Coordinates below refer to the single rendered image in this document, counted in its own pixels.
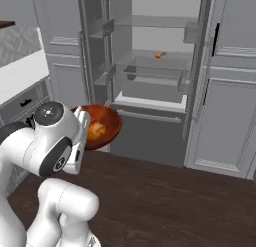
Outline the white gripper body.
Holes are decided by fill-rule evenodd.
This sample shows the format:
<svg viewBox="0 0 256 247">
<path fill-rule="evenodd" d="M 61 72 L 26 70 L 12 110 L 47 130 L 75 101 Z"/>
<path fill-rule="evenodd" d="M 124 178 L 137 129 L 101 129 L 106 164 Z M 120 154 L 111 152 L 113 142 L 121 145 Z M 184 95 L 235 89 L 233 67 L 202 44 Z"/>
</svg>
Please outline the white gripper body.
<svg viewBox="0 0 256 247">
<path fill-rule="evenodd" d="M 90 114 L 87 111 L 84 111 L 81 106 L 75 110 L 74 116 L 79 122 L 78 132 L 76 133 L 75 137 L 75 144 L 78 145 L 79 149 L 83 150 L 86 145 L 91 117 Z"/>
</svg>

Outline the pale chicken drumstick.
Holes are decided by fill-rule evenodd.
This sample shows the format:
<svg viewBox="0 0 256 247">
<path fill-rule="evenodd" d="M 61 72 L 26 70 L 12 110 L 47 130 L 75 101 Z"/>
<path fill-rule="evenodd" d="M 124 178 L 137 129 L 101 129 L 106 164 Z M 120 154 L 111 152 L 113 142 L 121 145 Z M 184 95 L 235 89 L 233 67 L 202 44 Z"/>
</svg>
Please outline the pale chicken drumstick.
<svg viewBox="0 0 256 247">
<path fill-rule="evenodd" d="M 101 123 L 99 122 L 95 122 L 93 125 L 92 125 L 92 132 L 94 134 L 104 134 L 105 133 L 105 126 L 102 125 Z"/>
</svg>

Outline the orange carrot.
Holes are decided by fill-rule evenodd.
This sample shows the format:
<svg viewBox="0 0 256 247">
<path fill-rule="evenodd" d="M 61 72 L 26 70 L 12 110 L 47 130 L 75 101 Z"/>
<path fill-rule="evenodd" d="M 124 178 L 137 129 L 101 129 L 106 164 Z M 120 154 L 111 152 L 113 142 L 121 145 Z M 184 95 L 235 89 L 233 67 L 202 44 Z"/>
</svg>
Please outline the orange carrot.
<svg viewBox="0 0 256 247">
<path fill-rule="evenodd" d="M 100 139 L 104 134 L 94 134 L 92 132 L 92 126 L 90 126 L 89 130 L 88 130 L 88 140 L 90 142 L 96 141 L 96 140 Z"/>
</svg>

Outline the brown wooden bowl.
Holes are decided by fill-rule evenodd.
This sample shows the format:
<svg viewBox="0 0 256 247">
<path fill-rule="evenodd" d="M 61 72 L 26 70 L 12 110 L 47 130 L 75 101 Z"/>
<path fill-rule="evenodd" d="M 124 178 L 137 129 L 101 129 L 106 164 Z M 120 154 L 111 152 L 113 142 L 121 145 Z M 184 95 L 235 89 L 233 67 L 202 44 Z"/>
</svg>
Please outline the brown wooden bowl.
<svg viewBox="0 0 256 247">
<path fill-rule="evenodd" d="M 99 122 L 106 127 L 106 133 L 96 141 L 90 142 L 87 134 L 86 150 L 102 148 L 113 141 L 119 134 L 122 127 L 122 119 L 116 110 L 100 104 L 84 105 L 82 109 L 90 114 L 91 120 L 89 127 L 95 122 Z"/>
</svg>

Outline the grey fridge freezer drawer front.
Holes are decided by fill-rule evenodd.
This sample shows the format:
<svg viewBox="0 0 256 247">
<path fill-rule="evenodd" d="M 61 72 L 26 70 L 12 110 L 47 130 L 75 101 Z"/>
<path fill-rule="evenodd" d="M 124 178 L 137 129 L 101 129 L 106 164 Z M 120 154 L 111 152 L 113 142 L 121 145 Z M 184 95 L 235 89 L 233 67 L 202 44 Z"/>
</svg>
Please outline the grey fridge freezer drawer front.
<svg viewBox="0 0 256 247">
<path fill-rule="evenodd" d="M 182 132 L 185 115 L 180 112 L 112 104 L 118 109 L 164 117 L 179 117 L 181 123 L 168 123 L 121 116 L 120 133 L 110 144 L 113 155 L 150 161 L 173 167 L 182 167 L 186 153 L 186 141 Z"/>
</svg>

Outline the grey fridge door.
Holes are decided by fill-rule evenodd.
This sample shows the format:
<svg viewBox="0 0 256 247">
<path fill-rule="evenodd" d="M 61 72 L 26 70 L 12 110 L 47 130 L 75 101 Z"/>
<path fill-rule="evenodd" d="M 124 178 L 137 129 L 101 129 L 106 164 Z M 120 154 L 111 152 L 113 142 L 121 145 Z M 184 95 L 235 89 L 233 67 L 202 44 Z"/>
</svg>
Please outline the grey fridge door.
<svg viewBox="0 0 256 247">
<path fill-rule="evenodd" d="M 109 0 L 78 0 L 81 20 L 81 54 L 90 104 L 109 101 L 108 82 L 115 73 L 112 59 L 114 19 Z"/>
<path fill-rule="evenodd" d="M 188 95 L 182 132 L 184 140 L 187 140 L 189 135 L 200 70 L 207 59 L 209 47 L 211 46 L 211 14 L 212 0 L 201 0 L 197 21 L 197 37 L 194 45 L 191 71 L 189 75 Z"/>
</svg>

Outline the grey open fridge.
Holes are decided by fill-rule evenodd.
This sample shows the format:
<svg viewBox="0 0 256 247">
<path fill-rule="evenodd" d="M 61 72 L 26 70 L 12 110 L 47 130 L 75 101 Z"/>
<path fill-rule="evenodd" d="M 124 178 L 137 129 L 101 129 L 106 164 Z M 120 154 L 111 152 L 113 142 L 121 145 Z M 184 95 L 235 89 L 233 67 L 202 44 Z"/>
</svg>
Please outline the grey open fridge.
<svg viewBox="0 0 256 247">
<path fill-rule="evenodd" d="M 112 104 L 180 112 L 185 115 L 190 70 L 118 66 L 116 61 L 131 50 L 192 53 L 197 22 L 184 28 L 116 26 L 131 15 L 199 17 L 201 0 L 109 0 L 114 19 L 112 59 L 115 73 L 108 82 Z"/>
</svg>

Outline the glass fridge shelf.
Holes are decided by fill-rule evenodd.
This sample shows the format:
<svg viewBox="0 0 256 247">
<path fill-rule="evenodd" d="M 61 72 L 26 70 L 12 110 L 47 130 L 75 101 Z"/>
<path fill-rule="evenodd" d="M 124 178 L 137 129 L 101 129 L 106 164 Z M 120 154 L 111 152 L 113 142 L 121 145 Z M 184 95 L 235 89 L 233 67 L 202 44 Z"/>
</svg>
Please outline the glass fridge shelf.
<svg viewBox="0 0 256 247">
<path fill-rule="evenodd" d="M 161 58 L 155 57 L 155 51 L 131 50 L 116 61 L 118 66 L 138 66 L 168 70 L 190 70 L 192 53 L 167 52 Z"/>
<path fill-rule="evenodd" d="M 116 26 L 184 28 L 189 22 L 197 22 L 194 17 L 131 15 L 115 23 Z"/>
</svg>

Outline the grey counter drawer front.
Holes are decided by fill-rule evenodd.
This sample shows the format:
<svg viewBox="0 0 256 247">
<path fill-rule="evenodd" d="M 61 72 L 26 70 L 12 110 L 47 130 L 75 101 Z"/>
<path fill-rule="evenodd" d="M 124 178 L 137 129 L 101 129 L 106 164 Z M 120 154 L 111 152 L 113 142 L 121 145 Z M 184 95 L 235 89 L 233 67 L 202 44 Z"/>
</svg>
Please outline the grey counter drawer front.
<svg viewBox="0 0 256 247">
<path fill-rule="evenodd" d="M 44 95 L 39 87 L 30 88 L 3 105 L 0 108 L 0 116 L 5 123 L 8 123 L 16 117 L 23 115 L 34 105 L 38 104 L 43 98 Z M 32 102 L 25 107 L 21 107 L 20 103 L 25 99 L 32 99 Z"/>
</svg>

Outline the grey tall cupboard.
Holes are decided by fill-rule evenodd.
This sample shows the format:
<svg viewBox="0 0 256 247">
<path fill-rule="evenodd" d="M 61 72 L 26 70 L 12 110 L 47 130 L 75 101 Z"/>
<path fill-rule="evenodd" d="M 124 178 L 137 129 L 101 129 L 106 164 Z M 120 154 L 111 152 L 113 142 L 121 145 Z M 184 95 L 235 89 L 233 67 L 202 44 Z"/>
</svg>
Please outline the grey tall cupboard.
<svg viewBox="0 0 256 247">
<path fill-rule="evenodd" d="M 87 103 L 81 68 L 78 0 L 33 0 L 54 98 L 73 108 Z"/>
</svg>

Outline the grey tall cupboard door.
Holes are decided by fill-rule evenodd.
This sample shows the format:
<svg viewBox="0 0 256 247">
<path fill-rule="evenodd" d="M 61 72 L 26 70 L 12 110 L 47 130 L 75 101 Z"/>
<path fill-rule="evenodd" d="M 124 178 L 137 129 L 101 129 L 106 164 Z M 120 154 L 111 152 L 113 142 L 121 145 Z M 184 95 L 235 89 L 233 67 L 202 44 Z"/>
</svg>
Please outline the grey tall cupboard door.
<svg viewBox="0 0 256 247">
<path fill-rule="evenodd" d="M 215 0 L 213 35 L 218 22 L 215 56 L 256 58 L 256 0 Z"/>
<path fill-rule="evenodd" d="M 245 178 L 256 134 L 256 69 L 213 67 L 193 115 L 185 166 Z"/>
</svg>

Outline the dark wooden wall shelf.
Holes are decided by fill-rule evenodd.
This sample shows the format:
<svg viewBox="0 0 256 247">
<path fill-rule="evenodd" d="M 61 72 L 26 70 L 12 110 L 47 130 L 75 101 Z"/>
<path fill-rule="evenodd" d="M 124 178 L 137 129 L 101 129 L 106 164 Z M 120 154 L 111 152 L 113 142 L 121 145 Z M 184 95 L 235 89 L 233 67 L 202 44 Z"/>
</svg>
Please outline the dark wooden wall shelf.
<svg viewBox="0 0 256 247">
<path fill-rule="evenodd" d="M 15 25 L 15 21 L 3 21 L 0 20 L 0 29 L 11 27 Z"/>
</svg>

